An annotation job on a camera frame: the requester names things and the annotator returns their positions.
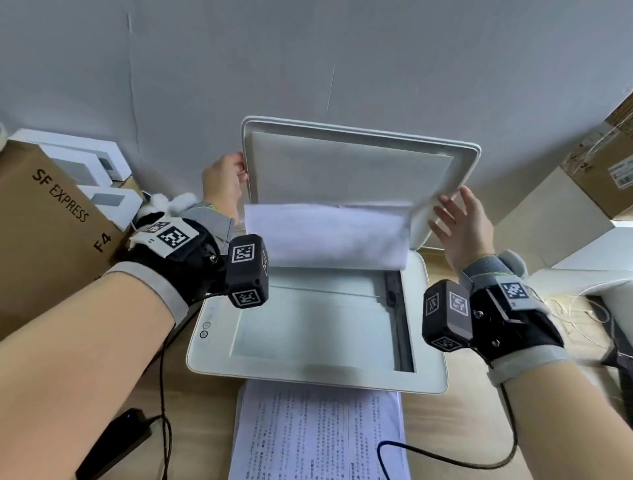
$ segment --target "open scanner lid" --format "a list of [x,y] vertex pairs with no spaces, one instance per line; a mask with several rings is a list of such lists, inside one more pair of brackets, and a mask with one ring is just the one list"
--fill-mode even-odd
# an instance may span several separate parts
[[415,250],[438,195],[454,194],[481,155],[474,143],[270,117],[243,120],[242,146],[251,203],[407,205]]

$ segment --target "person's left hand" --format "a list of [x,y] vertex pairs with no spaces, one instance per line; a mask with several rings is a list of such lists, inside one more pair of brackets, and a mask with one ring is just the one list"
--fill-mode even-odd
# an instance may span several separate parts
[[227,217],[239,219],[237,202],[242,196],[240,184],[248,180],[242,152],[222,155],[202,172],[204,201]]

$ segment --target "flatbed scanner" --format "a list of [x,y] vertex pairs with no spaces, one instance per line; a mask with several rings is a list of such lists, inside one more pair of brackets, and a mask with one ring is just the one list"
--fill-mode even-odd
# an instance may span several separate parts
[[416,252],[432,207],[452,195],[478,145],[322,123],[247,117],[242,146],[250,203],[407,205],[401,271],[270,267],[269,299],[240,310],[205,300],[187,350],[200,374],[439,394],[444,354],[422,339],[429,277]]

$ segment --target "white cable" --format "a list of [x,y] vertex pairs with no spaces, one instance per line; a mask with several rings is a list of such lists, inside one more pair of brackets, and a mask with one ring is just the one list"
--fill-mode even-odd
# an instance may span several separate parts
[[619,128],[624,122],[629,120],[631,117],[633,117],[633,110],[626,117],[624,117],[624,120],[622,120],[620,123],[618,123],[616,126],[614,126],[611,130],[609,130],[606,133],[606,135],[604,135],[600,140],[598,140],[596,143],[594,143],[591,146],[591,148],[589,149],[589,151],[585,155],[583,155],[581,158],[578,159],[578,167],[576,167],[576,169],[573,171],[571,176],[573,177],[576,174],[576,172],[578,172],[578,170],[580,170],[580,168],[581,168],[583,163],[587,162],[587,164],[589,164],[589,162],[591,161],[591,157],[589,155],[591,155],[591,153],[598,146],[598,144],[600,144],[604,139],[606,139],[609,135],[611,135],[617,128]]
[[[575,296],[574,296],[574,295],[565,295],[567,298],[571,298],[571,299],[572,299],[572,301],[569,303],[569,308],[568,308],[568,310],[567,310],[567,316],[568,316],[568,318],[567,318],[567,319],[564,319],[564,318],[562,318],[562,317],[560,317],[560,316],[558,316],[558,315],[556,315],[556,314],[554,314],[554,316],[555,316],[557,319],[560,319],[560,320],[562,320],[562,321],[564,321],[564,322],[566,322],[566,323],[569,323],[569,324],[573,327],[573,329],[574,329],[574,330],[576,330],[576,331],[577,331],[577,332],[578,332],[578,333],[579,333],[582,337],[586,338],[586,339],[587,339],[587,340],[589,340],[591,343],[593,343],[593,344],[595,344],[595,345],[598,345],[598,346],[599,346],[599,347],[601,347],[601,348],[604,348],[605,350],[609,350],[609,348],[610,348],[610,347],[607,347],[607,346],[602,345],[601,343],[598,343],[597,341],[595,341],[595,340],[593,340],[593,339],[591,339],[591,338],[587,337],[584,333],[582,333],[582,332],[580,331],[580,329],[578,328],[578,326],[576,325],[576,323],[572,320],[572,312],[582,312],[582,313],[585,313],[585,314],[587,314],[590,318],[592,318],[594,321],[599,322],[599,323],[601,323],[601,324],[607,324],[607,323],[611,322],[611,342],[613,342],[613,346],[614,346],[614,349],[615,349],[615,351],[616,351],[617,355],[620,355],[621,357],[633,358],[633,356],[632,356],[632,355],[627,355],[626,353],[622,353],[622,352],[618,351],[618,349],[617,349],[617,345],[616,345],[616,343],[615,343],[615,322],[614,322],[614,321],[612,321],[612,320],[613,320],[613,318],[611,317],[611,313],[609,312],[609,310],[607,310],[605,307],[603,307],[603,306],[602,306],[602,305],[600,305],[599,303],[595,302],[594,300],[590,300],[589,298],[586,298],[586,300],[587,300],[588,302],[590,302],[590,303],[592,303],[592,304],[594,304],[594,305],[599,306],[599,307],[602,309],[602,311],[605,313],[605,318],[606,318],[606,320],[605,320],[604,322],[602,322],[602,321],[600,321],[599,319],[597,319],[596,317],[594,317],[594,316],[592,315],[592,314],[593,314],[593,312],[589,312],[589,311],[587,311],[587,310],[574,310],[574,309],[572,308],[572,307],[573,307],[573,303],[574,303],[576,300],[578,300],[578,298],[579,298],[579,297],[581,297],[583,294],[587,293],[589,290],[592,290],[592,289],[594,289],[594,288],[598,288],[598,287],[603,287],[603,286],[606,286],[606,285],[611,285],[611,284],[614,284],[614,283],[623,283],[623,282],[627,282],[627,281],[633,281],[633,279],[619,279],[619,280],[611,280],[611,281],[609,281],[609,282],[598,283],[598,284],[591,285],[591,286],[589,286],[589,287],[585,288],[585,290],[581,291],[579,294],[577,294],[577,295],[575,295]],[[558,305],[558,308],[560,308],[560,310],[561,310],[561,314],[563,314],[563,315],[564,315],[564,314],[565,314],[565,308],[563,307],[563,305],[562,305],[562,304],[561,304],[558,300],[556,300],[556,299],[553,299],[553,298],[552,298],[552,299],[550,299],[550,300],[551,300],[552,302],[554,302],[556,305]]]

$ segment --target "table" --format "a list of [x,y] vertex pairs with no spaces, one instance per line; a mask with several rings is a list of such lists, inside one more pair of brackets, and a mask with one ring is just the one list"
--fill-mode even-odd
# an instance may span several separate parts
[[[455,279],[443,254],[424,251],[430,283]],[[559,299],[565,305],[569,299]],[[577,301],[574,308],[582,308]],[[584,314],[574,313],[583,333],[605,343],[604,331]],[[600,367],[603,350],[586,341],[566,324],[557,324],[572,356],[594,384],[620,406],[614,373]],[[211,377],[190,372],[185,354],[194,322],[184,330],[165,355],[166,412],[173,426],[170,477],[178,480],[224,480],[229,474],[237,391],[242,379]],[[449,388],[443,395],[403,395],[407,442],[464,461],[493,463],[510,450],[511,431],[496,389],[486,377],[486,366],[472,351],[446,356]],[[160,411],[158,365],[152,365],[133,390],[122,410],[142,408],[147,416]],[[105,476],[109,480],[155,480],[161,471],[160,425],[143,445]],[[531,475],[520,452],[512,463],[497,471],[473,471],[409,453],[413,479],[512,479]]]

